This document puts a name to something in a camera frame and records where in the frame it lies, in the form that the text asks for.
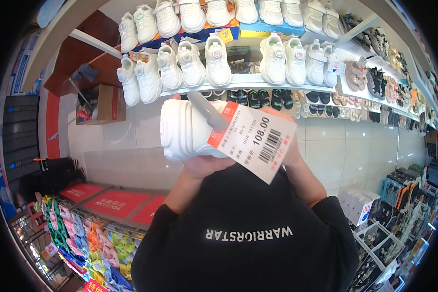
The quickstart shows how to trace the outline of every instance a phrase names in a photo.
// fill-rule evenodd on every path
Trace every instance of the hang tag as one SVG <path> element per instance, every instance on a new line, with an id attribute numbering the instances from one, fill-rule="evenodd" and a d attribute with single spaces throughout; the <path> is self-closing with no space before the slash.
<path id="1" fill-rule="evenodd" d="M 295 123 L 234 102 L 227 103 L 222 115 L 228 128 L 213 130 L 208 144 L 271 184 L 295 135 Z"/>
<path id="2" fill-rule="evenodd" d="M 357 62 L 357 64 L 360 66 L 360 68 L 364 68 L 365 65 L 367 64 L 367 58 L 365 57 L 360 57 L 360 60 Z"/>
<path id="3" fill-rule="evenodd" d="M 217 35 L 222 39 L 224 44 L 227 44 L 228 42 L 231 42 L 234 40 L 234 37 L 232 36 L 232 32 L 230 31 L 230 28 L 226 28 L 224 30 L 221 30 L 217 32 Z"/>
<path id="4" fill-rule="evenodd" d="M 336 59 L 329 59 L 328 71 L 340 75 L 346 71 L 346 64 Z"/>

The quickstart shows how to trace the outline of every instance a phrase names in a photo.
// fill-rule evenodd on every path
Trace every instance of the white sneaker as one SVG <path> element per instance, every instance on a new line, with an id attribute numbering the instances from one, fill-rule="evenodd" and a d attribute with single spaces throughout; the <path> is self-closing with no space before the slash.
<path id="1" fill-rule="evenodd" d="M 227 63 L 226 45 L 218 36 L 210 36 L 204 48 L 206 55 L 206 78 L 212 86 L 229 85 L 232 72 Z"/>
<path id="2" fill-rule="evenodd" d="M 263 59 L 260 72 L 263 79 L 271 84 L 282 84 L 285 81 L 285 49 L 281 38 L 272 33 L 260 43 Z"/>
<path id="3" fill-rule="evenodd" d="M 130 60 L 130 58 L 123 58 L 122 67 L 117 69 L 117 76 L 119 81 L 123 86 L 123 97 L 125 98 L 125 103 L 132 107 L 140 102 L 140 88 L 138 86 L 138 81 L 136 80 L 136 75 L 134 74 L 134 68 L 136 62 Z"/>
<path id="4" fill-rule="evenodd" d="M 306 76 L 311 83 L 320 85 L 324 81 L 323 68 L 327 58 L 319 46 L 319 40 L 313 40 L 313 44 L 306 45 L 304 49 L 306 50 Z"/>
<path id="5" fill-rule="evenodd" d="M 180 22 L 185 32 L 193 34 L 202 30 L 206 24 L 199 0 L 178 0 Z"/>
<path id="6" fill-rule="evenodd" d="M 161 77 L 155 56 L 141 52 L 147 62 L 138 60 L 134 72 L 140 87 L 141 100 L 144 103 L 151 103 L 161 95 Z"/>
<path id="7" fill-rule="evenodd" d="M 255 23 L 258 11 L 253 0 L 235 0 L 235 18 L 242 23 Z"/>
<path id="8" fill-rule="evenodd" d="M 335 87 L 337 84 L 337 75 L 334 74 L 333 72 L 329 72 L 328 66 L 329 66 L 329 61 L 331 61 L 331 59 L 335 59 L 337 61 L 336 53 L 334 53 L 333 46 L 330 44 L 327 44 L 323 48 L 323 52 L 325 54 L 325 57 L 328 59 L 328 61 L 325 62 L 325 65 L 323 67 L 323 76 L 325 83 L 329 87 Z"/>
<path id="9" fill-rule="evenodd" d="M 304 85 L 305 83 L 305 50 L 299 38 L 293 37 L 284 43 L 285 76 L 292 85 Z"/>
<path id="10" fill-rule="evenodd" d="M 235 10 L 229 13 L 227 9 L 228 0 L 206 0 L 208 11 L 206 12 L 206 21 L 216 27 L 225 26 L 234 18 Z"/>
<path id="11" fill-rule="evenodd" d="M 161 37 L 173 37 L 180 30 L 180 19 L 175 14 L 172 0 L 157 0 L 153 13 Z"/>
<path id="12" fill-rule="evenodd" d="M 326 13 L 323 14 L 323 32 L 330 38 L 339 38 L 339 14 L 333 9 L 333 5 L 326 6 Z"/>
<path id="13" fill-rule="evenodd" d="M 161 82 L 167 90 L 175 90 L 182 84 L 182 71 L 177 66 L 177 55 L 169 45 L 159 48 L 157 64 L 161 70 Z"/>
<path id="14" fill-rule="evenodd" d="M 205 68 L 199 60 L 199 50 L 189 41 L 178 44 L 177 60 L 180 62 L 183 74 L 183 83 L 187 87 L 197 87 L 204 80 Z"/>
<path id="15" fill-rule="evenodd" d="M 326 13 L 326 9 L 323 4 L 318 0 L 311 0 L 304 4 L 304 26 L 316 32 L 317 34 L 323 33 L 323 14 Z"/>
<path id="16" fill-rule="evenodd" d="M 119 32 L 121 39 L 120 49 L 122 50 L 122 53 L 128 53 L 138 44 L 133 15 L 131 15 L 129 12 L 123 15 L 122 22 L 119 25 Z"/>
<path id="17" fill-rule="evenodd" d="M 144 44 L 152 40 L 157 35 L 153 9 L 146 4 L 137 6 L 133 16 L 138 31 L 138 41 Z"/>
<path id="18" fill-rule="evenodd" d="M 227 102 L 211 102 L 219 112 Z M 225 158 L 227 155 L 208 144 L 212 128 L 188 100 L 166 100 L 161 109 L 161 145 L 170 161 L 183 161 L 198 155 Z"/>
<path id="19" fill-rule="evenodd" d="M 270 25 L 282 25 L 281 1 L 282 0 L 258 0 L 260 4 L 260 18 L 265 23 Z"/>
<path id="20" fill-rule="evenodd" d="M 284 21 L 288 25 L 296 27 L 304 25 L 304 19 L 300 12 L 300 0 L 283 0 L 281 10 Z"/>

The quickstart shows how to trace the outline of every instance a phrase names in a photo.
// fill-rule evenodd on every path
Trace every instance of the slipper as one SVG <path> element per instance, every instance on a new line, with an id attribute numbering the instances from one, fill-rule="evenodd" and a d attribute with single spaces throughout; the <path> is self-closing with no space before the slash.
<path id="1" fill-rule="evenodd" d="M 269 93 L 266 90 L 260 89 L 258 91 L 258 97 L 260 99 L 260 104 L 262 108 L 269 107 L 271 105 L 271 103 L 269 102 Z"/>
<path id="2" fill-rule="evenodd" d="M 248 93 L 248 105 L 251 108 L 261 108 L 260 99 L 256 91 L 252 90 Z"/>
<path id="3" fill-rule="evenodd" d="M 309 110 L 310 114 L 316 114 L 316 112 L 318 111 L 318 106 L 310 105 L 308 110 Z"/>
<path id="4" fill-rule="evenodd" d="M 319 99 L 319 92 L 318 91 L 310 91 L 306 94 L 309 101 L 316 103 Z"/>
<path id="5" fill-rule="evenodd" d="M 329 101 L 331 100 L 331 94 L 328 92 L 320 92 L 319 93 L 319 100 L 327 105 Z"/>
<path id="6" fill-rule="evenodd" d="M 280 89 L 273 89 L 271 97 L 271 107 L 280 111 L 282 109 L 283 92 Z"/>
<path id="7" fill-rule="evenodd" d="M 292 100 L 292 91 L 285 89 L 283 96 L 284 108 L 291 109 L 294 106 L 294 101 Z"/>
<path id="8" fill-rule="evenodd" d="M 340 110 L 338 107 L 333 107 L 333 119 L 337 119 L 339 117 Z"/>
<path id="9" fill-rule="evenodd" d="M 325 106 L 318 106 L 318 115 L 323 115 L 325 112 Z"/>
<path id="10" fill-rule="evenodd" d="M 333 117 L 333 108 L 330 106 L 326 106 L 325 107 L 325 114 L 328 118 L 332 118 Z"/>

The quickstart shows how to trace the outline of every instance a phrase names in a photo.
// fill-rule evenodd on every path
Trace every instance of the white velcro strap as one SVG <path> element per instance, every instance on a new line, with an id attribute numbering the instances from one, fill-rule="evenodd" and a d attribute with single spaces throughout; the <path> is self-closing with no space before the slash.
<path id="1" fill-rule="evenodd" d="M 163 10 L 163 9 L 165 9 L 165 8 L 169 8 L 169 7 L 172 7 L 172 2 L 166 1 L 166 2 L 164 2 L 163 4 L 157 6 L 157 7 L 153 10 L 153 13 L 156 14 L 156 13 L 158 13 L 159 11 L 161 11 L 161 10 Z"/>
<path id="2" fill-rule="evenodd" d="M 321 62 L 327 62 L 328 58 L 326 58 L 325 56 L 321 56 L 320 54 L 314 53 L 312 51 L 308 52 L 308 55 L 310 56 L 310 58 L 321 61 Z"/>
<path id="3" fill-rule="evenodd" d="M 300 0 L 283 0 L 284 3 L 300 4 Z"/>
<path id="4" fill-rule="evenodd" d="M 189 4 L 189 3 L 199 3 L 199 0 L 178 0 L 179 5 Z"/>
<path id="5" fill-rule="evenodd" d="M 326 13 L 326 9 L 322 8 L 320 5 L 317 5 L 317 4 L 313 3 L 313 2 L 307 2 L 307 5 L 311 9 L 315 9 L 315 10 L 318 10 L 318 11 L 320 11 L 322 13 Z"/>
<path id="6" fill-rule="evenodd" d="M 337 14 L 337 12 L 331 11 L 331 10 L 329 10 L 329 9 L 328 9 L 326 12 L 327 12 L 327 14 L 329 14 L 329 15 L 332 15 L 332 16 L 334 16 L 334 17 L 336 17 L 336 18 L 339 18 L 339 14 Z"/>

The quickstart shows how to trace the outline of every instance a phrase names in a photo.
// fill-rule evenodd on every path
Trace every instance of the red price sign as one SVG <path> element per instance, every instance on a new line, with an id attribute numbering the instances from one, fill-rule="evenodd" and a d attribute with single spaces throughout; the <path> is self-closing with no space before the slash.
<path id="1" fill-rule="evenodd" d="M 60 195 L 69 198 L 72 201 L 79 202 L 86 199 L 89 196 L 100 192 L 104 188 L 92 184 L 77 184 L 68 189 L 61 191 Z"/>
<path id="2" fill-rule="evenodd" d="M 123 219 L 151 195 L 138 192 L 107 190 L 84 203 L 83 206 L 94 211 Z"/>
<path id="3" fill-rule="evenodd" d="M 130 221 L 142 224 L 151 224 L 154 218 L 154 213 L 162 205 L 167 196 L 155 196 L 146 206 L 130 218 Z"/>

